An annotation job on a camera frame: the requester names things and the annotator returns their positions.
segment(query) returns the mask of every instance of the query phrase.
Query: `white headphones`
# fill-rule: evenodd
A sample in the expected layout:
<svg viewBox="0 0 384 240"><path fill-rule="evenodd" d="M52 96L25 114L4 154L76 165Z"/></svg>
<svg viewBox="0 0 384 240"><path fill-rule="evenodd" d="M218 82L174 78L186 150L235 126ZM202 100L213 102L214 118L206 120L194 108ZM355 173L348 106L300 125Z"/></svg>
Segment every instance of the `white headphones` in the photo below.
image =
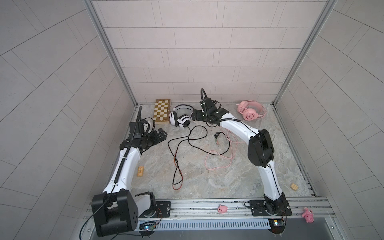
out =
<svg viewBox="0 0 384 240"><path fill-rule="evenodd" d="M176 107L174 107L172 112L169 115L170 123L173 126L176 126L176 127L187 127L191 123L190 116L187 115L187 114L183 114L180 117L177 117L176 111L179 110L179 109L182 109L182 108L189 109L192 112L194 110L194 108L192 106L186 105L186 104L180 104L180 105L177 105Z"/></svg>

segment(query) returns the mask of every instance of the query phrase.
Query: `black mounting plate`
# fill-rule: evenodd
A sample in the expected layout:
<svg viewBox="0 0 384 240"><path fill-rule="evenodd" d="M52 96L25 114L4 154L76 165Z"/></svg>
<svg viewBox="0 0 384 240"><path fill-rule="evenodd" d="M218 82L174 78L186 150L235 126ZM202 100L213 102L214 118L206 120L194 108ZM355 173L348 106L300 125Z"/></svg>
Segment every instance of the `black mounting plate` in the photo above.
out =
<svg viewBox="0 0 384 240"><path fill-rule="evenodd" d="M170 201L156 201L156 208L159 208L161 211L161 216L164 217L169 217L170 216L170 211L167 211L167 208L169 207L170 209Z"/></svg>
<svg viewBox="0 0 384 240"><path fill-rule="evenodd" d="M251 204L251 206L264 207L264 200L249 200L249 203ZM253 217L270 217L271 216L265 210L260 210L257 208L253 208L253 209L251 208L251 211L252 211ZM291 208L289 206L288 201L285 201L285 210L284 211L287 214L287 216L292 216L292 211L291 211ZM285 216L285 214L282 212L279 212L276 216Z"/></svg>

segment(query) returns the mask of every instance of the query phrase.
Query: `pink pig toy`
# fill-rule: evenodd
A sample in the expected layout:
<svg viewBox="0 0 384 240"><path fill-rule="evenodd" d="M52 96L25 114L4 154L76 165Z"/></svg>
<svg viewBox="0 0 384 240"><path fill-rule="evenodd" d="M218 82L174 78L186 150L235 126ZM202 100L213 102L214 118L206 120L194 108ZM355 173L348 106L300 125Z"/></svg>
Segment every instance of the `pink pig toy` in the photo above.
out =
<svg viewBox="0 0 384 240"><path fill-rule="evenodd" d="M301 215L307 223L313 222L313 212L312 210L309 210L307 207L304 208L305 212Z"/></svg>
<svg viewBox="0 0 384 240"><path fill-rule="evenodd" d="M221 204L220 204L220 206L217 208L217 211L218 211L219 213L221 213L221 214L226 213L227 210L228 210L228 207L227 207L227 206L224 206L224 205L221 205Z"/></svg>

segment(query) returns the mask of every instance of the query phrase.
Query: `marble floor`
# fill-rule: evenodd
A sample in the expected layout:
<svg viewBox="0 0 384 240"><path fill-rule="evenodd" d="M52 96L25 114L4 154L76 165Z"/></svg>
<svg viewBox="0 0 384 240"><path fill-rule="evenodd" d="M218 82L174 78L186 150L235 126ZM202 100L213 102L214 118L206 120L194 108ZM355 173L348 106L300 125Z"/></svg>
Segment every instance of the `marble floor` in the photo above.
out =
<svg viewBox="0 0 384 240"><path fill-rule="evenodd" d="M144 104L142 106L142 118L152 117L154 104ZM272 143L275 148L275 170L277 178L283 192L287 197L310 196L303 176L292 155L288 143L283 135L281 127L272 110L272 105L264 104L267 114L264 118L247 121L246 123L257 129L267 129L271 135ZM238 119L243 119L236 111L235 103L223 104ZM190 128L196 125L204 126L208 135L206 138L191 141L192 144L203 148L206 151L216 150L223 152L228 147L228 141L221 134L218 138L219 146L215 143L214 134L220 131L220 127L210 128L203 122L192 121ZM177 158L179 166L184 176L183 186L180 190L172 188L172 178L175 171L174 158L170 153L167 143L169 140L187 136L187 128L178 128L170 124L156 125L156 129L162 128L168 133L167 140L151 147L144 152L140 158L138 166L144 166L142 177L133 177L132 195L141 192L152 191L156 199L191 199L191 198L242 198L242 197L263 197L264 189L259 172L247 157L248 145L239 143L236 156L232 164L227 168L207 170L204 161L207 154L188 145L187 141L180 144ZM202 127L196 127L191 134L191 138L198 138L205 135ZM177 144L182 139L174 140L170 147L175 152ZM226 166L229 159L220 156L210 155L207 159L207 167ZM176 182L180 180L180 175L176 173ZM297 191L290 189L291 183L299 186Z"/></svg>

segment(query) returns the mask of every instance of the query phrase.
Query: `pink plush toy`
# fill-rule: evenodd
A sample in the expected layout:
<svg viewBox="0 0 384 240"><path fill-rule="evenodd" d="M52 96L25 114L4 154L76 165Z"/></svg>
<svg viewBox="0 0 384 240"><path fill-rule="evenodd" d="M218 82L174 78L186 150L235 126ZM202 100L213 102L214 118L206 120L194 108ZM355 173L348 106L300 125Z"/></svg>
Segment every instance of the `pink plush toy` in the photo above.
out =
<svg viewBox="0 0 384 240"><path fill-rule="evenodd" d="M305 212L301 215L305 220L310 223L313 222L313 212L309 210L307 207L304 208Z"/></svg>
<svg viewBox="0 0 384 240"><path fill-rule="evenodd" d="M219 213L221 213L221 214L226 213L227 210L228 210L228 207L227 207L227 206L224 206L224 205L221 205L221 204L220 204L220 206L217 208L217 211L218 211Z"/></svg>

